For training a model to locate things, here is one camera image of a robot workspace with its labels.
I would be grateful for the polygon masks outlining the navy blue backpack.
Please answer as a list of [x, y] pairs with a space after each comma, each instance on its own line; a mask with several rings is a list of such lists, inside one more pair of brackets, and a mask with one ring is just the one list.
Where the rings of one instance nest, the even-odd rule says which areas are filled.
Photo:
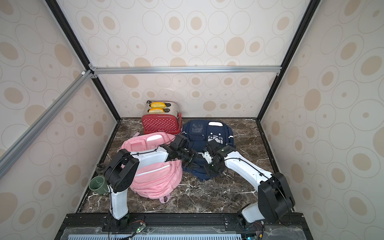
[[201, 182], [218, 176], [218, 174], [208, 175], [204, 168], [207, 161], [203, 158], [203, 153], [208, 142], [214, 141], [219, 143], [221, 147], [231, 146], [236, 148], [233, 130], [222, 122], [191, 120], [183, 125], [182, 135], [189, 140], [187, 148], [193, 149], [198, 153], [193, 163], [183, 167], [183, 171], [191, 173]]

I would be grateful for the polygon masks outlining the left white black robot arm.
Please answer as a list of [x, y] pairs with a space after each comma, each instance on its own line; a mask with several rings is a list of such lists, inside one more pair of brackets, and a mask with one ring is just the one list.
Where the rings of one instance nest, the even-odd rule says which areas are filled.
[[183, 166], [189, 166], [199, 155], [187, 148], [188, 143], [183, 135], [164, 132], [133, 137], [123, 143], [103, 172], [115, 220], [129, 213], [129, 189], [162, 204], [171, 199], [171, 192], [182, 180]]

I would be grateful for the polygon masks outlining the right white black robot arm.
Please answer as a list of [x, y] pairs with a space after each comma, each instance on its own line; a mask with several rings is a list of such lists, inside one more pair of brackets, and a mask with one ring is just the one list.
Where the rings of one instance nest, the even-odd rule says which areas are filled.
[[207, 174], [213, 175], [227, 168], [247, 180], [257, 191], [258, 201], [244, 207], [241, 218], [248, 223], [266, 220], [276, 223], [295, 206], [286, 177], [271, 173], [243, 157], [234, 147], [207, 142], [203, 153]]

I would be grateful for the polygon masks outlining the pink backpack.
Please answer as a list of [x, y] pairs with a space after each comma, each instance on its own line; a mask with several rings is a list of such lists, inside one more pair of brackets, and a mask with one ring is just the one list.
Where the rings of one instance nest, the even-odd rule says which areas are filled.
[[170, 193], [182, 180], [182, 162], [167, 162], [168, 153], [160, 145], [170, 144], [174, 139], [174, 135], [157, 132], [133, 137], [122, 144], [121, 149], [138, 154], [135, 158], [140, 161], [130, 186], [132, 191], [144, 198], [158, 199], [163, 204], [170, 200]]

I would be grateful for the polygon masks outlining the red polka dot toaster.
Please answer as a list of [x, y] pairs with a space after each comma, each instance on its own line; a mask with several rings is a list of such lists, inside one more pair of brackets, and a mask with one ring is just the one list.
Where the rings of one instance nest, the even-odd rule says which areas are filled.
[[[167, 104], [165, 113], [150, 114], [148, 110], [151, 109], [150, 103], [164, 102]], [[171, 135], [177, 135], [182, 130], [182, 113], [179, 106], [174, 102], [167, 101], [147, 101], [142, 116], [142, 124], [145, 134], [156, 132], [165, 132]]]

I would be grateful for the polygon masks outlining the right yellow toast slice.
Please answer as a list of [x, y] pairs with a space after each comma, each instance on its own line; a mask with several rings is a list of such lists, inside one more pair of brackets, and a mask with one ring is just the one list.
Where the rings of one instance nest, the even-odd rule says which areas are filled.
[[148, 113], [150, 114], [162, 114], [162, 113], [165, 113], [165, 109], [163, 108], [151, 108], [148, 110]]

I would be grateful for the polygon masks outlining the yellow toast slice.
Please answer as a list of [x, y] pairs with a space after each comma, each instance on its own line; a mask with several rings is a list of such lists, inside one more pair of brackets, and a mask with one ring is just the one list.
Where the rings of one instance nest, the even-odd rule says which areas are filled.
[[167, 107], [167, 104], [164, 102], [152, 102], [150, 103], [152, 109], [164, 109]]
[[165, 109], [163, 108], [151, 108], [148, 110], [148, 113], [150, 114], [162, 114], [162, 113], [165, 113]]

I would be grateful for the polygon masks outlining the left yellow toast slice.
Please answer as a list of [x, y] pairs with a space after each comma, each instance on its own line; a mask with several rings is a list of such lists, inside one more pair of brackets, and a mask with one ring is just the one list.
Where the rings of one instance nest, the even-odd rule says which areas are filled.
[[152, 109], [164, 109], [167, 107], [167, 104], [164, 102], [152, 102], [150, 103]]

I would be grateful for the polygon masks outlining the small glass jar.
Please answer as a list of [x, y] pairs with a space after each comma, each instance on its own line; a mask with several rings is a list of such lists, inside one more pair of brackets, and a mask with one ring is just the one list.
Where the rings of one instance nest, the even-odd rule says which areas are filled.
[[104, 171], [105, 171], [106, 167], [107, 167], [106, 163], [99, 163], [99, 164], [97, 164], [96, 173], [98, 175], [104, 175]]

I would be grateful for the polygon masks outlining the horizontal aluminium frame bar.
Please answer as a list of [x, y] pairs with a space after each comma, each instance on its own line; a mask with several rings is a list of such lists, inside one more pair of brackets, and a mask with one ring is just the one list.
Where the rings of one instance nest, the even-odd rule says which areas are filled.
[[102, 74], [216, 74], [216, 73], [279, 73], [280, 66], [194, 66], [194, 67], [94, 67]]

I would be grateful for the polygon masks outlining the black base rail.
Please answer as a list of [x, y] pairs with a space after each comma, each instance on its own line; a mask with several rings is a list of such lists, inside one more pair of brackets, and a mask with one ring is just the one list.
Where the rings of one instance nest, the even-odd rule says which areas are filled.
[[303, 214], [278, 223], [241, 224], [237, 214], [130, 214], [123, 226], [108, 214], [69, 214], [56, 240], [311, 240]]

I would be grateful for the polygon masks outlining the diagonal aluminium frame bar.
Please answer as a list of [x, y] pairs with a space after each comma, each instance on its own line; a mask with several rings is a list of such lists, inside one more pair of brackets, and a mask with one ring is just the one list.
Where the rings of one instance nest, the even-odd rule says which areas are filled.
[[35, 141], [48, 124], [66, 106], [69, 100], [91, 78], [92, 70], [87, 70], [80, 75], [72, 84], [50, 105], [49, 108], [32, 124], [23, 135], [4, 153], [1, 157], [1, 177], [3, 177], [23, 155], [27, 148]]

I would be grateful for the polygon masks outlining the black right corner post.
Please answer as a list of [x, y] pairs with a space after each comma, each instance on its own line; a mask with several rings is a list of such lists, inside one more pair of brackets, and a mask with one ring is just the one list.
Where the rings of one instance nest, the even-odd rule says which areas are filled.
[[265, 99], [265, 101], [261, 107], [259, 115], [257, 116], [257, 120], [259, 123], [263, 119], [270, 103], [272, 102], [272, 99], [273, 99], [282, 79], [283, 79], [283, 76], [286, 73], [290, 63], [292, 62], [294, 54], [295, 54], [296, 50], [298, 49], [299, 44], [301, 43], [301, 40], [302, 40], [304, 34], [306, 33], [306, 30], [307, 30], [308, 26], [310, 25], [310, 22], [313, 19], [313, 16], [314, 16], [317, 8], [319, 7], [320, 2], [321, 2], [320, 0], [311, 0], [309, 2], [309, 5], [308, 5], [308, 7], [307, 7], [307, 9], [303, 15], [303, 18], [300, 21], [298, 29], [297, 29], [294, 37], [293, 37], [293, 40], [289, 45], [288, 51], [285, 55], [285, 58], [282, 61], [281, 71], [275, 77], [273, 84], [272, 84], [272, 86], [271, 86], [271, 88], [267, 94], [267, 97], [266, 97], [266, 99]]

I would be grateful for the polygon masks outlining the black corner post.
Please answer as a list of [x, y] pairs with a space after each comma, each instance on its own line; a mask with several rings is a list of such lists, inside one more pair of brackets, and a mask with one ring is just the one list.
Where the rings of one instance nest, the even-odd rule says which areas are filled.
[[[67, 18], [65, 17], [59, 3], [54, 0], [46, 0], [44, 1], [45, 4], [47, 4], [48, 8], [50, 9], [51, 13], [53, 14], [54, 18], [58, 22], [60, 28], [62, 29], [63, 33], [65, 34], [67, 40], [71, 44], [72, 48], [74, 49], [77, 57], [79, 58], [80, 62], [83, 64], [84, 68], [87, 70], [91, 70], [91, 73], [95, 74], [94, 71], [90, 67], [90, 60], [88, 56], [86, 55], [84, 48], [82, 47], [81, 43], [79, 42], [78, 38], [76, 37], [73, 28], [70, 26], [69, 22], [67, 21]], [[113, 117], [117, 122], [121, 120], [120, 115], [118, 114], [118, 111], [116, 110], [114, 104], [112, 103], [111, 98], [107, 94], [106, 89], [104, 88], [103, 84], [101, 83], [100, 79], [96, 76], [93, 78], [93, 83], [96, 86], [99, 94], [105, 101], [107, 107], [109, 108], [110, 112], [112, 113]]]
[[298, 49], [299, 44], [301, 43], [301, 40], [302, 40], [304, 34], [306, 33], [306, 30], [307, 30], [308, 26], [310, 25], [310, 22], [313, 19], [313, 16], [314, 16], [317, 8], [319, 7], [320, 2], [321, 2], [320, 0], [311, 0], [309, 2], [309, 5], [308, 5], [308, 7], [307, 7], [307, 9], [303, 15], [303, 18], [300, 21], [298, 29], [297, 29], [294, 37], [293, 37], [293, 40], [289, 45], [288, 51], [285, 55], [285, 58], [282, 61], [281, 71], [275, 77], [273, 84], [272, 84], [272, 86], [271, 86], [271, 88], [267, 94], [267, 97], [266, 97], [266, 99], [265, 99], [265, 101], [261, 107], [259, 115], [257, 116], [257, 120], [259, 123], [263, 119], [270, 103], [272, 102], [272, 99], [273, 99], [282, 79], [283, 79], [283, 76], [286, 73], [290, 63], [292, 62], [294, 54], [295, 54], [296, 50]]

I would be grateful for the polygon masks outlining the black left corner post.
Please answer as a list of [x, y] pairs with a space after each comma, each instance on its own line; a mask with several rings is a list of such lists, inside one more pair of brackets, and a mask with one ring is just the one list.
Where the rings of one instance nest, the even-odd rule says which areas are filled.
[[[50, 9], [51, 13], [53, 14], [54, 18], [58, 22], [60, 28], [62, 29], [63, 33], [65, 34], [67, 40], [71, 44], [72, 48], [74, 49], [77, 57], [79, 58], [80, 62], [83, 64], [84, 68], [87, 70], [91, 70], [91, 73], [95, 74], [94, 71], [90, 67], [90, 60], [88, 56], [86, 55], [84, 48], [82, 47], [81, 43], [79, 42], [78, 38], [76, 37], [73, 28], [70, 26], [69, 22], [67, 21], [67, 18], [65, 17], [59, 3], [54, 0], [46, 0], [44, 1], [45, 4], [47, 4], [48, 8]], [[112, 103], [111, 98], [107, 94], [106, 89], [104, 88], [103, 84], [101, 83], [100, 79], [96, 76], [93, 78], [93, 83], [96, 86], [99, 94], [105, 101], [107, 107], [109, 108], [110, 112], [112, 113], [113, 117], [117, 122], [121, 120], [120, 115], [118, 114], [118, 111], [116, 110], [114, 104]]]

